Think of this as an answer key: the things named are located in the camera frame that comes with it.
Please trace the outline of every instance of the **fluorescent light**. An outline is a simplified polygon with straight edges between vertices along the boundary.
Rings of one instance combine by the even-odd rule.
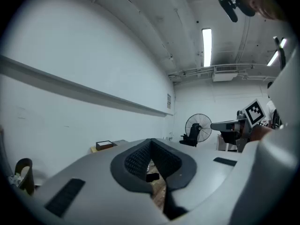
[[[286,43],[286,39],[284,38],[282,39],[280,46],[283,48],[285,46],[285,43]],[[277,57],[278,57],[278,51],[273,55],[270,62],[268,62],[267,66],[271,66]]]
[[[202,35],[203,35],[203,44],[204,44],[204,66],[209,67],[211,62],[211,47],[212,47],[211,29],[210,28],[202,29]]]

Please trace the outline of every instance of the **electric fan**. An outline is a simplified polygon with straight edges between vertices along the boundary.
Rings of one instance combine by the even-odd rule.
[[[201,113],[195,114],[191,116],[186,122],[186,134],[187,136],[189,136],[191,128],[196,128],[199,130],[197,141],[203,142],[208,139],[211,134],[210,125],[211,120],[208,116]]]

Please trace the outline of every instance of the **ceiling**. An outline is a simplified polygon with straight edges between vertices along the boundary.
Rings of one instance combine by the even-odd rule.
[[[285,22],[259,15],[233,23],[218,0],[90,0],[120,19],[148,47],[174,83],[211,78],[214,65],[238,66],[245,78],[273,80],[278,60],[266,64],[275,50],[274,36],[287,38],[287,60],[296,37]],[[211,67],[203,67],[201,29],[212,29]]]

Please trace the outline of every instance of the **wooden floor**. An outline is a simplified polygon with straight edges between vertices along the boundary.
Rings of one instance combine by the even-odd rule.
[[[159,173],[157,168],[155,166],[150,166],[149,173]],[[152,200],[153,202],[159,207],[160,210],[164,209],[164,203],[165,203],[165,180],[161,175],[159,175],[159,180],[154,180],[151,182],[152,188],[153,188],[153,196]]]

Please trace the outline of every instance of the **hair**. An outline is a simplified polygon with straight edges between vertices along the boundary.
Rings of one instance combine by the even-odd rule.
[[[269,82],[268,83],[268,88],[273,84],[273,82]]]

